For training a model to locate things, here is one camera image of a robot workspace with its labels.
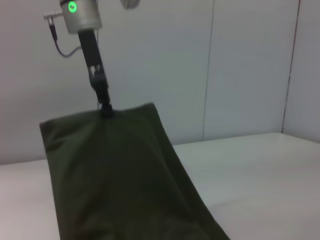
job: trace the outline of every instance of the metal cylinder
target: metal cylinder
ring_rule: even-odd
[[[69,34],[102,28],[96,0],[60,0]]]

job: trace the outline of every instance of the white wall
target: white wall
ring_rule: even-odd
[[[302,0],[284,132],[320,142],[320,1]]]
[[[101,55],[117,109],[155,102],[173,143],[200,141],[213,0],[100,0]],[[58,0],[0,3],[0,163],[44,158],[39,123],[95,109],[81,52],[62,59],[43,13]],[[61,48],[79,44],[62,19]]]
[[[280,132],[298,0],[215,0],[205,139]]]

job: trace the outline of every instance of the white tabletop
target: white tabletop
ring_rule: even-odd
[[[231,240],[319,239],[320,144],[268,133],[175,150]],[[0,239],[59,239],[46,160],[0,166]]]

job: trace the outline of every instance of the green led ring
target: green led ring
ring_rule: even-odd
[[[77,11],[77,4],[74,1],[69,2],[68,5],[70,13],[75,13]]]

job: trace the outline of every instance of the green fabric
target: green fabric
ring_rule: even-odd
[[[153,104],[116,111],[110,119],[80,113],[40,128],[61,240],[229,239]]]

